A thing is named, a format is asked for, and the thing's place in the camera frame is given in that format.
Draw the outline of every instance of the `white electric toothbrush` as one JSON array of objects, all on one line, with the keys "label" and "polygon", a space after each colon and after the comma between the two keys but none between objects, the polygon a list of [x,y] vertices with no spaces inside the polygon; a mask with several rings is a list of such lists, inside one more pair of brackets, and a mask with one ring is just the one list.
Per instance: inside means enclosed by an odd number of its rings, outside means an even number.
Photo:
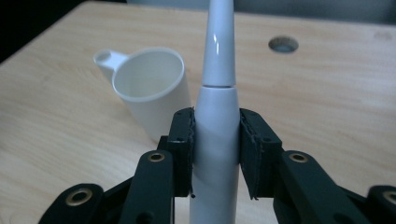
[{"label": "white electric toothbrush", "polygon": [[239,105],[235,85],[233,0],[211,0],[202,87],[195,107],[190,224],[235,223]]}]

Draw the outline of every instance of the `light wood surface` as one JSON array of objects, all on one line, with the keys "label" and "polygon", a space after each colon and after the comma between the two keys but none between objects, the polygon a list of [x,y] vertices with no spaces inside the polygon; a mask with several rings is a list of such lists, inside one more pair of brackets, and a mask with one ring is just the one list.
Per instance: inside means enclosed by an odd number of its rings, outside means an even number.
[{"label": "light wood surface", "polygon": [[[105,190],[155,149],[92,56],[153,46],[185,59],[191,100],[201,81],[207,13],[86,3],[1,64],[0,223],[37,223],[78,183]],[[277,35],[295,38],[274,53]],[[239,104],[260,113],[285,149],[314,156],[337,184],[365,195],[396,186],[396,28],[235,14]],[[276,223],[271,200],[248,198],[237,223]],[[177,199],[177,223],[188,223]]]}]

